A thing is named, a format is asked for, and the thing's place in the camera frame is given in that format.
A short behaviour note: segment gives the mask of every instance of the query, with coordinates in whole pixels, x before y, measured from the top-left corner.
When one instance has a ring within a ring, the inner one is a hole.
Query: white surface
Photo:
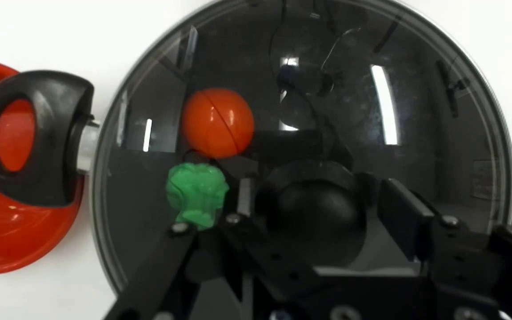
[[[446,31],[489,79],[512,134],[512,0],[403,0]],[[169,27],[206,0],[0,0],[0,63],[62,70],[96,86],[101,122],[123,77]],[[101,273],[87,207],[34,266],[0,276],[0,320],[94,320],[114,294]]]

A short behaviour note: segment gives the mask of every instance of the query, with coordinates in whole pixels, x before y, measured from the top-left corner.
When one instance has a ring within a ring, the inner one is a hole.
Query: clear plastic lid
[[[174,221],[165,182],[183,163],[217,166],[231,191],[251,179],[256,193],[283,168],[336,164],[395,179],[473,232],[510,216],[512,155],[491,91],[444,35],[386,0],[217,3],[140,59],[94,168],[117,291]],[[352,262],[316,267],[409,275],[375,212],[368,203]]]

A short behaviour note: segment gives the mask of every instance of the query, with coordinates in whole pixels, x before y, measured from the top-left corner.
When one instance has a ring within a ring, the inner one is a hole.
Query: green object
[[[176,223],[199,230],[215,227],[227,184],[220,170],[208,164],[179,164],[169,171],[167,200],[178,211]]]

